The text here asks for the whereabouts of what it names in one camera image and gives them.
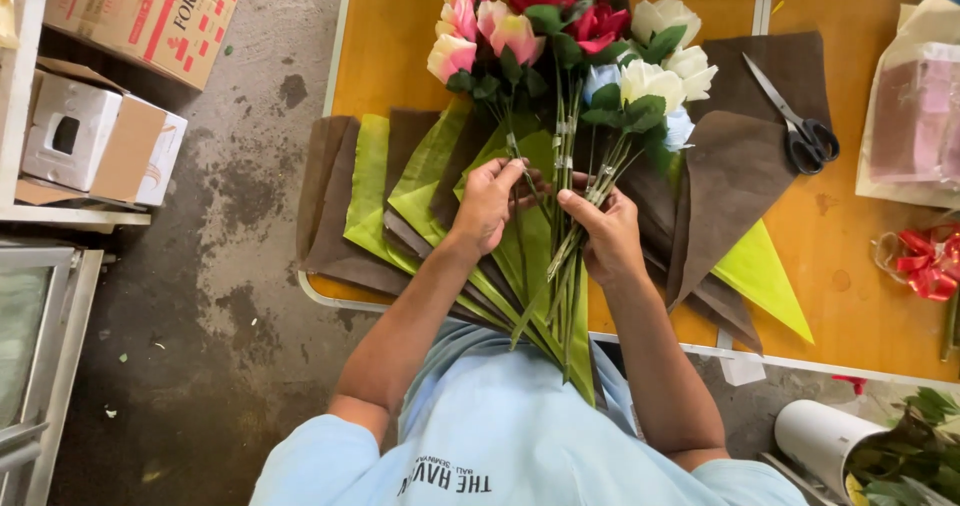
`scissors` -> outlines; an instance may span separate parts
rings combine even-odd
[[[784,144],[790,162],[806,175],[820,173],[826,163],[840,155],[840,143],[837,142],[837,137],[820,121],[797,116],[790,110],[784,98],[777,93],[777,89],[757,64],[752,62],[747,54],[743,54],[743,59],[747,60],[747,65],[763,88],[763,92],[774,101],[776,109],[786,119],[787,132]]]

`white cylindrical container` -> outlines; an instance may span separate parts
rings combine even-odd
[[[774,438],[790,459],[844,498],[844,464],[863,438],[888,431],[816,401],[794,401],[776,416]]]

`cardboard box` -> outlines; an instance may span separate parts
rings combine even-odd
[[[203,90],[237,0],[47,0],[46,25]]]
[[[116,120],[94,168],[88,194],[119,202],[161,205],[180,152],[186,120],[131,95],[86,67],[49,58],[37,58],[36,61],[52,74],[122,95]],[[49,76],[44,84],[48,82],[52,82]],[[37,107],[38,115],[49,112],[41,108]],[[51,136],[46,122],[36,119],[31,122],[29,134],[43,138]],[[70,156],[54,151],[49,140],[30,136],[27,142],[23,161],[26,173],[56,181],[58,167],[71,166]],[[76,193],[76,190],[65,191]],[[19,193],[16,197],[29,201]]]

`red ribbon bow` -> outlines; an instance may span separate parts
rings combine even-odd
[[[947,236],[938,241],[944,232]],[[907,274],[910,288],[927,299],[950,299],[960,280],[960,224],[936,226],[922,233],[904,230],[897,236],[915,255],[896,259],[896,269]]]

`white styrofoam box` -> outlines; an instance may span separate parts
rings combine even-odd
[[[174,162],[180,152],[181,142],[186,132],[186,119],[167,113],[160,135],[156,138],[156,146],[150,154],[150,164],[147,173],[140,182],[140,190],[136,193],[138,204],[159,206],[163,203],[163,195],[167,193],[170,184],[170,174],[174,170]]]
[[[23,171],[88,192],[122,100],[114,92],[47,74],[23,153]]]

